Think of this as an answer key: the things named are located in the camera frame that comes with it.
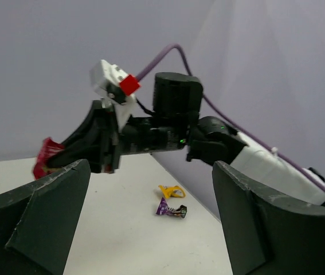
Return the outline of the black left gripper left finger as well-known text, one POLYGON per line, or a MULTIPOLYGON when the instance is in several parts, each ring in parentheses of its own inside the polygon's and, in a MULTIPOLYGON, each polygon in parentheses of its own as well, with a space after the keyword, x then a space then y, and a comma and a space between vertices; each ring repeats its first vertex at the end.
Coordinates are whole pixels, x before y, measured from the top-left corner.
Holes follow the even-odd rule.
POLYGON ((63 274, 90 176, 77 160, 0 194, 0 274, 63 274))

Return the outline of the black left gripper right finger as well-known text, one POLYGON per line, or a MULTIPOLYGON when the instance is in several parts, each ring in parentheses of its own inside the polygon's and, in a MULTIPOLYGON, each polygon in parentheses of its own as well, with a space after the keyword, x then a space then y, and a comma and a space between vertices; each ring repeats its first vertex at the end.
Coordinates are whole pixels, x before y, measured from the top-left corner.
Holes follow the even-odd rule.
POLYGON ((283 194, 224 162, 212 171, 234 274, 325 274, 325 207, 283 194))

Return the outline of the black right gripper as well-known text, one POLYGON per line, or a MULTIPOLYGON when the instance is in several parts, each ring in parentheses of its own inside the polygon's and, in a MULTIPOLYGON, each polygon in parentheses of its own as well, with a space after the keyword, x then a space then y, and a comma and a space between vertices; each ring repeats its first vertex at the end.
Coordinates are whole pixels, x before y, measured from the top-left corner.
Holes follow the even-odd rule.
POLYGON ((122 130, 116 115, 95 100, 83 122, 63 142, 65 149, 47 160, 49 168, 88 161, 91 172, 112 174, 123 155, 181 150, 187 142, 187 127, 170 119, 130 116, 122 130))

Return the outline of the red pink snack pouch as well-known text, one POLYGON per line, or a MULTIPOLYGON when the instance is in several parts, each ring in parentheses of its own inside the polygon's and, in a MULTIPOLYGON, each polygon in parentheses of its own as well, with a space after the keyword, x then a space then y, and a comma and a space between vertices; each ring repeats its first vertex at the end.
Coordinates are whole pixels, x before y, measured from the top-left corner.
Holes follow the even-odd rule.
POLYGON ((32 170, 35 180, 48 176, 58 170, 58 168, 49 168, 48 160, 64 149, 65 147, 62 144, 54 142, 50 137, 43 140, 32 170))

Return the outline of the purple M&M snack packet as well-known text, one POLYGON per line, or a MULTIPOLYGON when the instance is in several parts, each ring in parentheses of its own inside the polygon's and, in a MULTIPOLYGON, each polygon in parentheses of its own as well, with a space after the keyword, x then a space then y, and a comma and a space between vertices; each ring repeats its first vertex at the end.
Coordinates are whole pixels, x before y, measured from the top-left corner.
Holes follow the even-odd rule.
POLYGON ((166 215, 169 217, 185 218, 187 214, 187 207, 180 205, 177 209, 170 207, 165 198, 161 198, 156 210, 156 215, 166 215))

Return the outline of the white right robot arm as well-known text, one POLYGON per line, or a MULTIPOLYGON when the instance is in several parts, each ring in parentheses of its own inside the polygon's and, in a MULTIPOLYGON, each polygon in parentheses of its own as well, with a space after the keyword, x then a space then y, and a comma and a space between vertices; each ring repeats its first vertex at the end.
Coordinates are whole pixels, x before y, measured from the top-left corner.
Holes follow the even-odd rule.
POLYGON ((91 75, 95 100, 84 121, 66 140, 50 146, 44 167, 52 170, 86 159, 94 173, 111 174, 123 155, 187 149, 187 161, 225 162, 243 174, 299 200, 325 206, 325 180, 313 168, 297 168, 237 126, 214 116, 200 117, 203 87, 180 73, 155 75, 153 109, 132 115, 139 104, 139 80, 130 74, 91 75))

